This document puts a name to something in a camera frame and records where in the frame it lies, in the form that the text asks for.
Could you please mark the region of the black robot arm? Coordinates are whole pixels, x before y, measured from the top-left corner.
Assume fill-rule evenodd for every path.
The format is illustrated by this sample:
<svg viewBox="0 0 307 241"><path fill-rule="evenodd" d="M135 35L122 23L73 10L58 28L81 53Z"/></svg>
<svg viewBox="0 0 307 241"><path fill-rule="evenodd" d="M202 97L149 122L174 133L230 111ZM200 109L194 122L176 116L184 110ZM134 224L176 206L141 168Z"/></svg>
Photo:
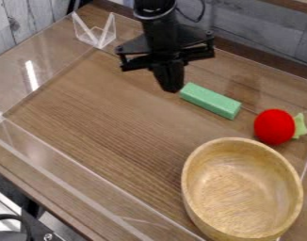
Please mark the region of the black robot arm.
<svg viewBox="0 0 307 241"><path fill-rule="evenodd" d="M142 34L114 49L119 69L148 69L161 89L172 93L184 86L188 62L214 57L212 33L181 24L176 13L185 17L176 0L134 0L133 16Z"/></svg>

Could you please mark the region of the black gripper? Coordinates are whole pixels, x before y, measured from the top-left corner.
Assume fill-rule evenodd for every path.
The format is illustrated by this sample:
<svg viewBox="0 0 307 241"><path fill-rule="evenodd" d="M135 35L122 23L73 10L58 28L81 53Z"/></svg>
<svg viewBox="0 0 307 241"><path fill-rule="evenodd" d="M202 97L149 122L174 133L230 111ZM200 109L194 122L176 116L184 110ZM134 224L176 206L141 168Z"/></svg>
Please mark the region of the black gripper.
<svg viewBox="0 0 307 241"><path fill-rule="evenodd" d="M197 27L180 24L176 19L141 21L141 24L142 33L114 48L119 68L123 72L152 70L161 89L177 92L184 86L184 65L214 57L213 36ZM174 61L169 72L161 65L168 61Z"/></svg>

